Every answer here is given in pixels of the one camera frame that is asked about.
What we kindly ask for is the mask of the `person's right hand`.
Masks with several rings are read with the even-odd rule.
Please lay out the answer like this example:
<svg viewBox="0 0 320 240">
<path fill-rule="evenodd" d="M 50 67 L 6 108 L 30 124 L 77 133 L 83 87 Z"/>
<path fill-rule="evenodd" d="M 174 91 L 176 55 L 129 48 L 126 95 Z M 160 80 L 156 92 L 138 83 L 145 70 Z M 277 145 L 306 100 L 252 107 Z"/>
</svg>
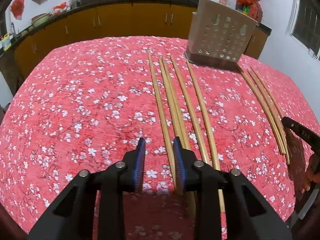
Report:
<svg viewBox="0 0 320 240">
<path fill-rule="evenodd" d="M 317 155 L 313 154 L 309 159 L 309 165 L 305 172 L 301 193 L 304 193 L 305 191 L 309 191 L 311 188 L 312 182 L 315 182 L 316 184 L 320 182 L 319 173 L 315 174 L 314 170 L 312 169 L 312 165 L 315 162 L 316 157 Z"/>
</svg>

